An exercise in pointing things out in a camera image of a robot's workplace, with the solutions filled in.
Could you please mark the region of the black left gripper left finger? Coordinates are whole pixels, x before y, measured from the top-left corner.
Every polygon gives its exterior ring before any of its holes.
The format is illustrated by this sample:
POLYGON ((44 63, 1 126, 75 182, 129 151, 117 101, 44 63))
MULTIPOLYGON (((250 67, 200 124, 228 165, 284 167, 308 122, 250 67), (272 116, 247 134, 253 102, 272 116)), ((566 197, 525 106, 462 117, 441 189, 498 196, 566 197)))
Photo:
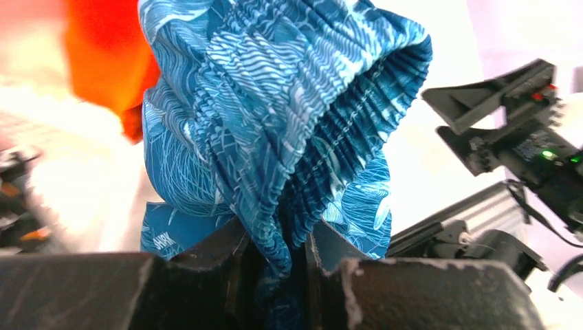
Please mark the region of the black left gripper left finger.
POLYGON ((262 258, 233 219, 170 261, 147 253, 1 259, 2 329, 253 329, 262 258))

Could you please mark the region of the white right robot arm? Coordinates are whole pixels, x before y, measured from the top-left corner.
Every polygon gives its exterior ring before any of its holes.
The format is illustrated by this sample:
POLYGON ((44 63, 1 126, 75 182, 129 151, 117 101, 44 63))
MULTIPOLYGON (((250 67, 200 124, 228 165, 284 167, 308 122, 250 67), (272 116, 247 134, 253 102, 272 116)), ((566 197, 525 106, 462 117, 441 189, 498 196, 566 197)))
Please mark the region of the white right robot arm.
POLYGON ((553 83, 556 66, 534 60, 482 82, 427 89, 422 98, 445 121, 437 134, 472 175, 503 167, 498 182, 400 232, 389 257, 484 259, 526 279, 546 270, 511 225, 549 221, 527 202, 535 194, 582 244, 582 149, 553 125, 565 107, 553 83))

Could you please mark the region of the camouflage orange black shorts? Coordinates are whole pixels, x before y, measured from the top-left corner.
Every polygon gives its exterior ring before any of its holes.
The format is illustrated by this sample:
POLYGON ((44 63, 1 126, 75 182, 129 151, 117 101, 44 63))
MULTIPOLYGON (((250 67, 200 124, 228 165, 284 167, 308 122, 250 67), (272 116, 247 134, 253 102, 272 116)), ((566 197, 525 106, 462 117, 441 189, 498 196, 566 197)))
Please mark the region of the camouflage orange black shorts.
POLYGON ((1 151, 1 253, 43 251, 51 230, 38 219, 28 203, 27 182, 36 151, 12 147, 1 151))

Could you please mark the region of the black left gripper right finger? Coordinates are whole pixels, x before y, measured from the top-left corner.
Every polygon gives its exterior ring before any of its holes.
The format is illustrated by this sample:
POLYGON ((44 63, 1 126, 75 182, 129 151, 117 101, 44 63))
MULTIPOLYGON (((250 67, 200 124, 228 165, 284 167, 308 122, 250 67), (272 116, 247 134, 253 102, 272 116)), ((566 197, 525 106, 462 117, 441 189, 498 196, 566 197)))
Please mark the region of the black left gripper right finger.
POLYGON ((524 282, 489 260, 370 260, 325 223, 305 242, 310 329, 543 329, 524 282))

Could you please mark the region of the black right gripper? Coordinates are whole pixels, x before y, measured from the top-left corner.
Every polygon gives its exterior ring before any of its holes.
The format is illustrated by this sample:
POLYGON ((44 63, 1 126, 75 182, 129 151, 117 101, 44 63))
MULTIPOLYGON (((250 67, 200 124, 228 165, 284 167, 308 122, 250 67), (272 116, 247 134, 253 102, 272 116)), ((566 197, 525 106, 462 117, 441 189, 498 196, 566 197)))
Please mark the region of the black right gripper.
POLYGON ((489 80, 427 89, 421 97, 448 124, 436 132, 473 176, 502 164, 567 228, 581 228, 582 149, 552 128, 564 106, 552 85, 555 71, 536 59, 489 80), (505 127, 471 128, 499 107, 506 110, 505 127))

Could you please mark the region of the blue leaf print shorts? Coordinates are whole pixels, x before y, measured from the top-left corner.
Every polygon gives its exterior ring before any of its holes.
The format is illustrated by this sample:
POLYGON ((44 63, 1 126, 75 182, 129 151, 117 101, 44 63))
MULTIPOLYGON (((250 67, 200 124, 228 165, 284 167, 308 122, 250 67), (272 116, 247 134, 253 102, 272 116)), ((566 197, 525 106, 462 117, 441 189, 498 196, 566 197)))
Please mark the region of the blue leaf print shorts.
POLYGON ((418 22, 370 1, 141 1, 141 247, 165 259, 237 217, 264 256, 266 329, 304 329, 294 252, 320 221, 367 256, 391 239, 383 147, 432 60, 418 22))

